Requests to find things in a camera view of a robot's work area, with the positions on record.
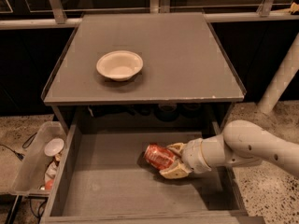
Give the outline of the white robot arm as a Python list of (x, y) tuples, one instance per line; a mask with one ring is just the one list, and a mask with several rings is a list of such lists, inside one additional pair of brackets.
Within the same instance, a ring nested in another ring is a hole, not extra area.
[(259, 160), (299, 176), (299, 145), (246, 120), (229, 122), (216, 136), (175, 143), (167, 148), (178, 155), (173, 164), (160, 171), (167, 179), (200, 175), (219, 166), (250, 165)]

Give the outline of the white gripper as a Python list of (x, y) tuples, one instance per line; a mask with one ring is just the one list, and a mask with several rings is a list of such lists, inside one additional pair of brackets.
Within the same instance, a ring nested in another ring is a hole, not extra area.
[(184, 143), (175, 143), (166, 148), (171, 150), (181, 160), (174, 161), (168, 168), (160, 171), (160, 175), (166, 179), (180, 179), (187, 177), (191, 172), (202, 174), (211, 171), (211, 167), (206, 163), (202, 151), (203, 139), (198, 138)]

